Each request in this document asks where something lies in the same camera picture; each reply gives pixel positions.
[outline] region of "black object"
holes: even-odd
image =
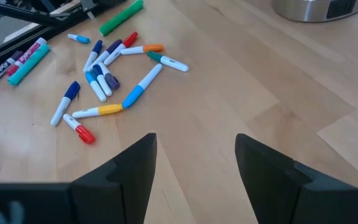
[[[327,19],[345,16],[353,11],[356,0],[334,0],[329,3]]]
[[[97,16],[99,13],[124,1],[125,0],[81,0],[80,4],[60,14],[47,14],[40,11],[32,12],[7,4],[0,4],[0,14],[40,24],[0,45],[0,64],[17,50],[26,51],[39,37],[49,40],[79,24],[88,18],[87,12],[92,12]]]
[[[0,212],[24,208],[23,223],[141,224],[155,173],[156,135],[150,133],[71,183],[0,184]]]
[[[246,136],[240,175],[259,224],[358,224],[358,189]]]

